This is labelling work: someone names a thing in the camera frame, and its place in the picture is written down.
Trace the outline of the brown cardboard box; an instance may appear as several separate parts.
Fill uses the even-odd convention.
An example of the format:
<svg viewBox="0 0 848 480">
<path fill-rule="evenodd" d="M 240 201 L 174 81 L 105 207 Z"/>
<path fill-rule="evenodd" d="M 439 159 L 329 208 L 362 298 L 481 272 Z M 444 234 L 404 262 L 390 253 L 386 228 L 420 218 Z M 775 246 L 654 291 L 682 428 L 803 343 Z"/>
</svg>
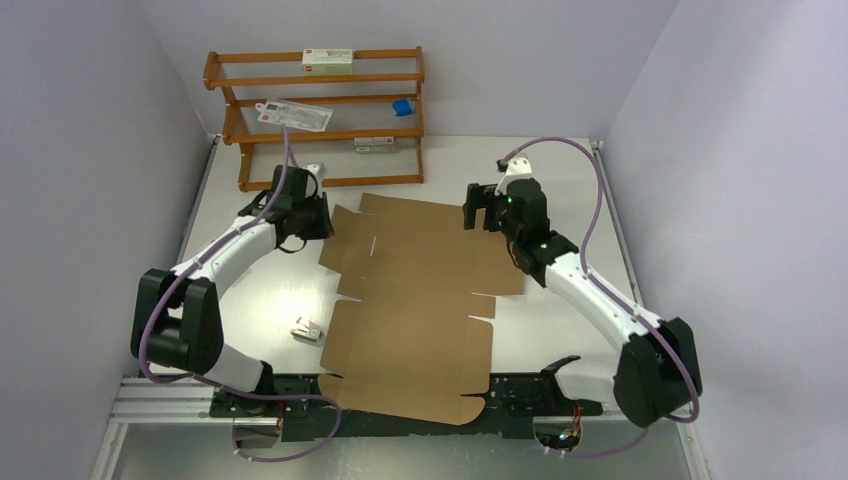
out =
<svg viewBox="0 0 848 480">
<path fill-rule="evenodd" d="M 496 300 L 526 286 L 503 238 L 465 230 L 458 206 L 372 193 L 331 219 L 319 262 L 340 280 L 321 375 L 347 389 L 483 392 Z"/>
</svg>

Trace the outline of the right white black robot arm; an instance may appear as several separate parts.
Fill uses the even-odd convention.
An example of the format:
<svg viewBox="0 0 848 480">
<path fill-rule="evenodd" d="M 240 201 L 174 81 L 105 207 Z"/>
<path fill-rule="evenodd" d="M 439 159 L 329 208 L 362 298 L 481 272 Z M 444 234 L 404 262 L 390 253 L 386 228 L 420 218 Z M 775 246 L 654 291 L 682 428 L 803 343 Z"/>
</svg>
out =
<svg viewBox="0 0 848 480">
<path fill-rule="evenodd" d="M 579 358 L 551 365 L 539 391 L 550 413 L 565 413 L 577 400 L 616 406 L 638 427 L 672 419 L 703 392 L 694 334 L 681 318 L 663 319 L 622 298 L 595 274 L 580 248 L 550 226 L 547 197 L 534 179 L 496 185 L 471 183 L 463 204 L 464 227 L 483 227 L 506 240 L 515 266 L 574 307 L 615 353 L 598 361 Z"/>
</svg>

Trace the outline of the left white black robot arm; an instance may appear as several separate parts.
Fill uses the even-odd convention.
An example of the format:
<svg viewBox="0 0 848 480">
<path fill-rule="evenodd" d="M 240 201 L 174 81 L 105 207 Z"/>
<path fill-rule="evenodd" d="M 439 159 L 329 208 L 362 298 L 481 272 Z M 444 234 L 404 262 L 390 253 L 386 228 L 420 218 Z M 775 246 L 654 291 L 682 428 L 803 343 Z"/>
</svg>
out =
<svg viewBox="0 0 848 480">
<path fill-rule="evenodd" d="M 224 339 L 220 299 L 256 261 L 291 237 L 333 233 L 322 164 L 279 165 L 271 188 L 238 211 L 230 227 L 189 260 L 150 269 L 137 291 L 131 354 L 141 365 L 179 369 L 229 391 L 237 409 L 261 416 L 280 405 L 270 364 Z"/>
</svg>

